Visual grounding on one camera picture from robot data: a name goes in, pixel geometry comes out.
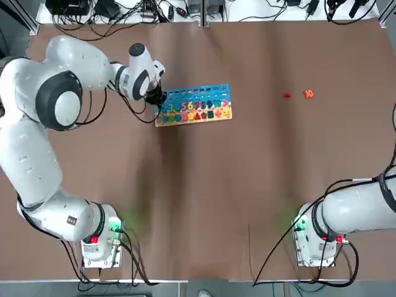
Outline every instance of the robotic arm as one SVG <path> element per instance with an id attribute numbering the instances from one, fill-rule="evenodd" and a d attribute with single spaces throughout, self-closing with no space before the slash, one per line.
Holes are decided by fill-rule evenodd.
<path id="1" fill-rule="evenodd" d="M 393 117 L 396 130 L 395 109 Z M 336 244 L 345 243 L 346 234 L 396 228 L 394 193 L 396 167 L 391 164 L 376 178 L 364 179 L 363 184 L 303 205 L 293 230 L 298 265 L 330 267 L 334 264 Z"/>
<path id="2" fill-rule="evenodd" d="M 109 87 L 122 96 L 161 105 L 165 68 L 147 48 L 129 49 L 129 67 L 110 63 L 84 41 L 57 36 L 42 63 L 26 58 L 8 61 L 0 70 L 0 165 L 18 193 L 17 210 L 37 228 L 66 241 L 81 241 L 86 267 L 117 267 L 121 221 L 110 205 L 67 193 L 46 128 L 73 127 L 82 106 L 82 90 Z"/>

